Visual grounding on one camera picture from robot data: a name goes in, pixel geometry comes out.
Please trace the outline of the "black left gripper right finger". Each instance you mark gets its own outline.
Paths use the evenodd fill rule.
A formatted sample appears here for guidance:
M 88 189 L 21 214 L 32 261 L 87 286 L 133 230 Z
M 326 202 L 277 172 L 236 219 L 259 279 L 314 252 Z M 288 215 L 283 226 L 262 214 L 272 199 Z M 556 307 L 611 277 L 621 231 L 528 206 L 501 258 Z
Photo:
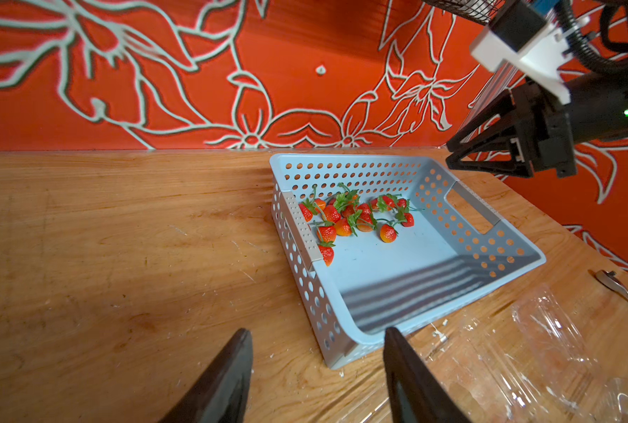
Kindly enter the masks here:
M 395 327 L 385 330 L 383 359 L 394 422 L 469 421 Z

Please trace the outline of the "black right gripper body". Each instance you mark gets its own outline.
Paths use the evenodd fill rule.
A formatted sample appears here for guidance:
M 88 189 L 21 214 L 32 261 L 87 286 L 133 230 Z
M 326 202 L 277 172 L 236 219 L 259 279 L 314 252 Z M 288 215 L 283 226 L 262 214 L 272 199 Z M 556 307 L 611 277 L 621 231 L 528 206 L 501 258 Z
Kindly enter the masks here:
M 574 137 L 566 108 L 555 95 L 529 81 L 511 90 L 516 135 L 511 154 L 513 176 L 531 178 L 553 170 L 559 178 L 574 176 Z

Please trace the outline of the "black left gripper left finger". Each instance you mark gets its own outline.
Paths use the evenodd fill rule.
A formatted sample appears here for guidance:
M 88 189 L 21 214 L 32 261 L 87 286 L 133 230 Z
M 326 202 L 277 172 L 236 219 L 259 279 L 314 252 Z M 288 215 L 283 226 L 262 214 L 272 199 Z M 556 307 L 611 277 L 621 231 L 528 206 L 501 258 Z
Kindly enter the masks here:
M 250 396 L 253 342 L 239 329 L 162 422 L 243 422 Z

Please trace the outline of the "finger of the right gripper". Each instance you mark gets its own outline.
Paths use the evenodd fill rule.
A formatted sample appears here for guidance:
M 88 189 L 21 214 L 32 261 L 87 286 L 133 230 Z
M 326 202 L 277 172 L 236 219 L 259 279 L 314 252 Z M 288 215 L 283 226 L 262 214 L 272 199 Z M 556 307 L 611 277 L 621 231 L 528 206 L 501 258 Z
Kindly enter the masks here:
M 446 158 L 445 162 L 451 170 L 501 174 L 502 176 L 521 178 L 534 176 L 534 171 L 528 163 L 517 160 L 466 160 L 465 155 L 453 153 Z
M 509 153 L 520 157 L 518 111 L 511 91 L 499 94 L 488 106 L 460 129 L 446 146 L 453 159 L 472 153 Z

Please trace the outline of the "clear plastic clamshell container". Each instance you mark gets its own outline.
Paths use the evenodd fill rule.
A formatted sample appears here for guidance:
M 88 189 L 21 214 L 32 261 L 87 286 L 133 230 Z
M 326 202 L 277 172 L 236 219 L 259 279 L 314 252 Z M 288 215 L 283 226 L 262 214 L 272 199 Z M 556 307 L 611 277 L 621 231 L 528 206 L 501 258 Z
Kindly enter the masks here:
M 410 345 L 467 422 L 628 422 L 628 379 L 608 376 L 547 287 L 502 317 L 464 317 L 425 347 Z M 340 415 L 394 422 L 386 374 Z

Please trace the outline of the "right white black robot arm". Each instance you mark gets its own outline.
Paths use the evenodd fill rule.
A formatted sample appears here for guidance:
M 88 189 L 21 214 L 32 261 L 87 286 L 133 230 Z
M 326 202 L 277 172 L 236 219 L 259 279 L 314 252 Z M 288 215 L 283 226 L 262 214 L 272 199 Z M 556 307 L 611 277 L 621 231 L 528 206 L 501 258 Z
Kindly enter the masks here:
M 575 148 L 628 137 L 628 1 L 599 14 L 603 56 L 568 1 L 434 1 L 479 24 L 472 57 L 486 69 L 512 65 L 525 84 L 500 93 L 448 142 L 452 170 L 531 178 L 577 172 Z

